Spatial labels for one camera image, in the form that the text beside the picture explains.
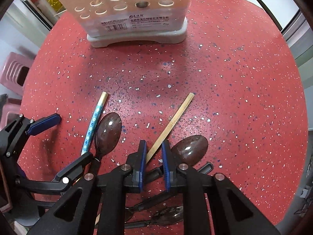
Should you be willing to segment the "dark spoon lower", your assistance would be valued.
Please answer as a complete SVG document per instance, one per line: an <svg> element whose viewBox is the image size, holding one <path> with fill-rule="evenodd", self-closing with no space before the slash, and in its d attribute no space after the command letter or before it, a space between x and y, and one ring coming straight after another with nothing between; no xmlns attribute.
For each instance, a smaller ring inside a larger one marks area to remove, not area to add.
<svg viewBox="0 0 313 235"><path fill-rule="evenodd" d="M207 162L205 165L200 167L198 169L199 173L202 174L208 174L213 170L213 164L210 162ZM164 174L163 166L156 167L149 171L146 174L145 183L151 183L152 181L157 180L158 178L161 178ZM125 221L129 221L135 212L141 212L143 210L150 209L174 196L176 196L178 193L176 192L166 192L162 191L161 193L154 195L153 197L150 197L148 199L143 200L142 202L132 206L132 207L126 207L125 208Z"/></svg>

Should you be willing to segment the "dark brown spoon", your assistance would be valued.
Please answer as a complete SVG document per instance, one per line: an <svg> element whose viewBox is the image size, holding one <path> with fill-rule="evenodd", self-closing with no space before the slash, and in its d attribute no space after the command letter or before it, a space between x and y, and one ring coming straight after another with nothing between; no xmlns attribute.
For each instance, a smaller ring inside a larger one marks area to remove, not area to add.
<svg viewBox="0 0 313 235"><path fill-rule="evenodd" d="M88 173L96 176L101 166L101 159L113 151L121 136L121 117L116 112L104 116L98 124L95 135L95 156L92 160Z"/></svg>

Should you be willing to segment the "dark spoon bottom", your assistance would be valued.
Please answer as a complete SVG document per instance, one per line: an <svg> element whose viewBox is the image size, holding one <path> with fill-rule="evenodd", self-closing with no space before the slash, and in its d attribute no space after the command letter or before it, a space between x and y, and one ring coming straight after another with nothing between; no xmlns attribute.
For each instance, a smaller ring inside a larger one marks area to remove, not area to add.
<svg viewBox="0 0 313 235"><path fill-rule="evenodd" d="M167 207L156 212L150 220L125 223L125 229L143 228L149 225L169 226L183 221L183 206Z"/></svg>

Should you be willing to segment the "blue patterned chopstick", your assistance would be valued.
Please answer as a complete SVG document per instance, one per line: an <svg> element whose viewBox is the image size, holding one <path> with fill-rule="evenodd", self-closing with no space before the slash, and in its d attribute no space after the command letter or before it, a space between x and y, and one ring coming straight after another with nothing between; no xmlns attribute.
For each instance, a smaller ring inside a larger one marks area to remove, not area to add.
<svg viewBox="0 0 313 235"><path fill-rule="evenodd" d="M82 146L82 150L81 150L81 155L84 155L85 153L87 153L90 149L90 145L92 142L92 138L93 138L93 134L95 132L95 129L97 127L99 118L101 116L104 104L106 103L107 99L109 97L109 94L107 92L102 92L98 103L95 107L95 110L93 112L92 118L90 120L88 129L87 129L87 133L85 135L85 139L84 139L84 143Z"/></svg>

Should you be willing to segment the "dark spoon on table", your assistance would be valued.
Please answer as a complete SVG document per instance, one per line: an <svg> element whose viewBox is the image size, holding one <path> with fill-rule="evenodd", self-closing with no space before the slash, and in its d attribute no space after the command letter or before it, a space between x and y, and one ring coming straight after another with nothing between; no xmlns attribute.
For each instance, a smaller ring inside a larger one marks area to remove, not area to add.
<svg viewBox="0 0 313 235"><path fill-rule="evenodd" d="M171 148L171 151L177 154L183 163L194 166L205 156L208 146L209 143L206 137L193 135L179 141ZM151 183L161 178L163 174L163 166L156 167L145 175L144 183Z"/></svg>

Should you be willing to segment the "pink plastic stool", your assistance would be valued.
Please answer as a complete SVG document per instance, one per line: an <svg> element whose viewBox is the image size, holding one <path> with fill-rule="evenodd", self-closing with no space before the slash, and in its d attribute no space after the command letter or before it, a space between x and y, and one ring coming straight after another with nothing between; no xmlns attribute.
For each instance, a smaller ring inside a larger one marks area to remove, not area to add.
<svg viewBox="0 0 313 235"><path fill-rule="evenodd" d="M1 84L23 96L25 80L32 64L32 59L10 52L1 71Z"/></svg>

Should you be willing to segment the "beige plastic utensil holder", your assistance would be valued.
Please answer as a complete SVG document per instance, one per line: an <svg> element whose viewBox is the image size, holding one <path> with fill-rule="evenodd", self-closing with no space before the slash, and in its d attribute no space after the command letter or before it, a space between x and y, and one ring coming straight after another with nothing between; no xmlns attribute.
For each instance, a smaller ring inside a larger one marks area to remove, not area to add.
<svg viewBox="0 0 313 235"><path fill-rule="evenodd" d="M59 0L95 47L123 41L176 44L187 32L191 0Z"/></svg>

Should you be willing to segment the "plain wooden chopstick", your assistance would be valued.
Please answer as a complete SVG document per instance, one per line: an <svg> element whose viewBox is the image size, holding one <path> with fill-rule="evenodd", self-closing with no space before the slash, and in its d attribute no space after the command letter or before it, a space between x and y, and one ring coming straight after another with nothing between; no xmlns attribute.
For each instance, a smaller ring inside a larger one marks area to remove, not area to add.
<svg viewBox="0 0 313 235"><path fill-rule="evenodd" d="M172 117L171 121L168 123L168 125L165 127L165 129L162 131L160 136L156 139L150 150L148 151L146 155L146 164L149 163L150 159L155 155L159 147L161 146L162 142L167 138L171 130L176 125L177 121L181 118L185 110L188 108L189 104L191 103L192 99L194 98L194 94L190 92L188 96L185 98L179 109L176 111L174 116Z"/></svg>

